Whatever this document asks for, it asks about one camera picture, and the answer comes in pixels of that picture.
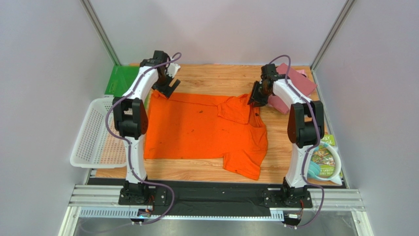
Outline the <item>orange t shirt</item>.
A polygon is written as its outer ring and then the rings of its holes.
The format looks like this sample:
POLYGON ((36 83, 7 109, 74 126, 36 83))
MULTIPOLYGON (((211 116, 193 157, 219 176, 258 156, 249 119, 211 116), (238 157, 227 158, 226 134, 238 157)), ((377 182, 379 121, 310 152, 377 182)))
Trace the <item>orange t shirt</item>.
POLYGON ((154 91, 148 108, 145 159, 217 159, 223 168, 258 180, 267 154, 260 109, 239 96, 154 91))

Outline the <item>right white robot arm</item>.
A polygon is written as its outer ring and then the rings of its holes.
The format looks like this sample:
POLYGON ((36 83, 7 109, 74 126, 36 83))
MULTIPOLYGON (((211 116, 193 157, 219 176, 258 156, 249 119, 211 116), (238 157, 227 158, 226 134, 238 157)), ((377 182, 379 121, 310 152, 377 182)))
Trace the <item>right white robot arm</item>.
POLYGON ((324 106, 312 101, 292 84, 288 74, 279 74, 274 63, 261 68, 261 79, 252 88, 248 105, 267 105, 270 95, 280 97, 289 108, 287 134, 292 146, 289 170, 278 190, 263 191, 266 207, 312 207, 306 179, 309 156, 324 136, 324 106))

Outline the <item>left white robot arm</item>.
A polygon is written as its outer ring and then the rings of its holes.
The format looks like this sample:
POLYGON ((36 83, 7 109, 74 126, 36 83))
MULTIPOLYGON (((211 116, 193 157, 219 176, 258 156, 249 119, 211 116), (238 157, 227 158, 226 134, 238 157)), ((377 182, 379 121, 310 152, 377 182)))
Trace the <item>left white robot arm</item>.
POLYGON ((154 89, 169 98, 180 84, 175 75, 180 70, 177 60, 180 52, 170 57, 164 51, 155 51, 153 57, 144 59, 139 65, 136 79, 122 97, 115 97, 107 115, 113 115, 117 134, 124 141, 127 174, 120 191, 119 205, 151 204, 152 195, 144 165, 144 139, 149 120, 145 99, 154 89))

